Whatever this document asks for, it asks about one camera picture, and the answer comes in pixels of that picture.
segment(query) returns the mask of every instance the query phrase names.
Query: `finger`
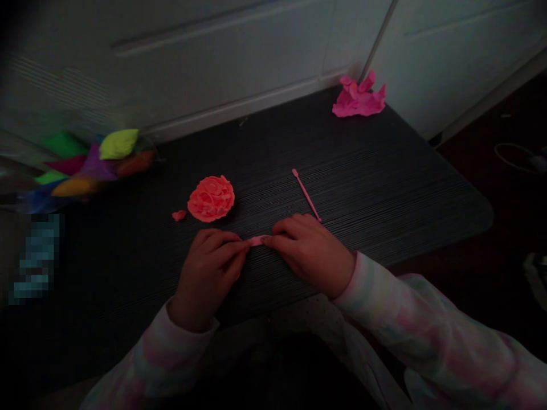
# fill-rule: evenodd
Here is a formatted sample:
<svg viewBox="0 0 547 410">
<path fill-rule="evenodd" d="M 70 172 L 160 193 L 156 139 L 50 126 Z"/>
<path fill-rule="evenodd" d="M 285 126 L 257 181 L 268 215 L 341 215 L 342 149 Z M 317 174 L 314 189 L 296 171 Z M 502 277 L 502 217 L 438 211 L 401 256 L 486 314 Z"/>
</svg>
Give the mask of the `finger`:
<svg viewBox="0 0 547 410">
<path fill-rule="evenodd" d="M 239 241 L 239 242 L 228 242 L 227 244 L 222 245 L 216 251 L 211 253 L 210 260 L 211 262 L 221 267 L 230 259 L 232 259 L 236 253 L 241 252 L 244 249 L 249 248 L 248 241 Z"/>
<path fill-rule="evenodd" d="M 243 265 L 245 264 L 245 259 L 248 252 L 249 248 L 242 250 L 234 257 L 232 262 L 230 262 L 230 264 L 228 265 L 228 268 L 226 269 L 226 274 L 224 275 L 224 280 L 229 286 L 231 286 L 239 278 L 241 270 L 243 269 Z"/>
<path fill-rule="evenodd" d="M 309 228 L 312 228 L 312 229 L 315 229 L 317 228 L 317 225 L 321 225 L 319 223 L 319 221 L 317 219 L 315 219 L 315 217 L 313 217 L 312 215 L 310 214 L 304 214 L 302 215 L 302 218 L 300 219 L 299 221 L 301 224 L 309 227 Z"/>
<path fill-rule="evenodd" d="M 287 262 L 287 265 L 289 265 L 289 268 L 295 273 L 295 275 L 302 277 L 304 271 L 300 267 L 300 265 L 294 260 L 291 256 L 287 255 L 286 253 L 280 253 L 281 257 L 285 262 Z"/>
<path fill-rule="evenodd" d="M 198 248 L 203 242 L 207 240 L 207 238 L 217 232 L 221 232 L 219 229 L 202 229 L 198 232 L 198 234 L 195 236 L 194 241 L 192 242 L 192 245 L 190 246 L 190 250 L 193 251 Z"/>
<path fill-rule="evenodd" d="M 265 237 L 263 243 L 267 247 L 275 249 L 278 252 L 285 253 L 289 256 L 295 255 L 297 251 L 296 241 L 294 239 L 287 238 L 284 235 Z"/>
<path fill-rule="evenodd" d="M 285 218 L 277 222 L 272 231 L 274 235 L 286 232 L 293 238 L 300 239 L 306 233 L 306 227 L 295 218 Z"/>
<path fill-rule="evenodd" d="M 216 251 L 224 242 L 241 241 L 239 235 L 233 232 L 219 231 L 207 238 L 207 240 L 199 247 L 200 251 L 210 253 Z"/>
</svg>

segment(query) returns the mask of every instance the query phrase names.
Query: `striped table surface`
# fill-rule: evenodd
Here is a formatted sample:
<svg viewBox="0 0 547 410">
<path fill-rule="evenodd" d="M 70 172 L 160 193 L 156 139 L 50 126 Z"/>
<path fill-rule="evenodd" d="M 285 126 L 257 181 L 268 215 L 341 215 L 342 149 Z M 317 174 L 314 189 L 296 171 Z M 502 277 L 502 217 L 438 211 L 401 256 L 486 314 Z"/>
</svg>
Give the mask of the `striped table surface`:
<svg viewBox="0 0 547 410">
<path fill-rule="evenodd" d="M 161 166 L 67 209 L 55 290 L 11 317 L 12 345 L 24 352 L 35 387 L 54 390 L 116 364 L 173 294 L 200 229 L 246 239 L 295 212 L 311 213 L 293 168 L 324 226 L 385 266 L 489 228 L 489 203 L 399 115 L 386 107 L 368 118 L 337 118 L 338 92 L 166 143 Z M 234 207 L 211 224 L 190 214 L 174 222 L 171 213 L 186 209 L 209 175 L 231 181 Z M 229 326 L 314 292 L 279 255 L 255 247 L 218 318 Z"/>
</svg>

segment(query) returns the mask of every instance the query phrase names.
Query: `hand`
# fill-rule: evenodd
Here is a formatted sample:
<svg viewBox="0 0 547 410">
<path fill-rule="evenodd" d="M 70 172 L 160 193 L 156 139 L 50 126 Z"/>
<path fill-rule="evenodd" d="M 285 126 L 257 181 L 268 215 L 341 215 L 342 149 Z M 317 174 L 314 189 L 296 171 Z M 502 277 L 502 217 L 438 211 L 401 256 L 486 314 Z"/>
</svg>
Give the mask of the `hand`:
<svg viewBox="0 0 547 410">
<path fill-rule="evenodd" d="M 182 267 L 175 296 L 167 306 L 170 319 L 193 333 L 206 331 L 238 279 L 248 251 L 249 243 L 235 233 L 199 231 Z"/>
<path fill-rule="evenodd" d="M 274 225 L 264 245 L 278 251 L 294 273 L 330 298 L 348 286 L 355 257 L 313 216 L 294 214 Z"/>
</svg>

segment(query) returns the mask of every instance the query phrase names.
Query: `cabinet door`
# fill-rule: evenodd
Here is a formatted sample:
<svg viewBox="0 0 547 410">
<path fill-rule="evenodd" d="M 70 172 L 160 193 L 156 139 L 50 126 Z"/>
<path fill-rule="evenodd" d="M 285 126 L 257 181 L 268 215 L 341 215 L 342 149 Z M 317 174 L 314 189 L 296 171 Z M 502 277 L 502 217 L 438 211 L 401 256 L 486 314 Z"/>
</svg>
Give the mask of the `cabinet door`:
<svg viewBox="0 0 547 410">
<path fill-rule="evenodd" d="M 494 89 L 547 34 L 544 0 L 399 0 L 371 68 L 424 138 Z"/>
<path fill-rule="evenodd" d="M 385 0 L 59 0 L 10 54 L 1 127 L 166 141 L 358 76 Z"/>
</svg>

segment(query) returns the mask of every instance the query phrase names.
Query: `floor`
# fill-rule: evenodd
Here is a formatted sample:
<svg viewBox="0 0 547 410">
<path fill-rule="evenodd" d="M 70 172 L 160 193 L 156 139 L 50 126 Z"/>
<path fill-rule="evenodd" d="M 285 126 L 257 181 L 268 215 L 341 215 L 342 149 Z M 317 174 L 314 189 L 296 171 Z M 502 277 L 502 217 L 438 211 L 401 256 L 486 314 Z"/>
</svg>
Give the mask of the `floor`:
<svg viewBox="0 0 547 410">
<path fill-rule="evenodd" d="M 488 198 L 495 213 L 493 227 L 478 237 L 413 258 L 391 270 L 395 274 L 424 275 L 462 311 L 512 335 L 547 362 L 547 334 L 541 331 L 547 312 L 536 304 L 520 270 L 528 252 L 547 251 L 545 178 L 507 166 L 493 151 L 500 142 L 514 142 L 532 150 L 546 146 L 546 114 L 547 78 L 538 77 L 438 148 Z M 525 164 L 517 151 L 508 149 L 507 157 Z M 378 343 L 372 344 L 401 381 L 402 365 Z M 72 389 L 78 395 L 85 392 L 85 388 Z M 75 408 L 77 400 L 54 395 L 49 398 L 54 399 L 56 408 Z M 46 399 L 39 408 L 51 404 Z"/>
</svg>

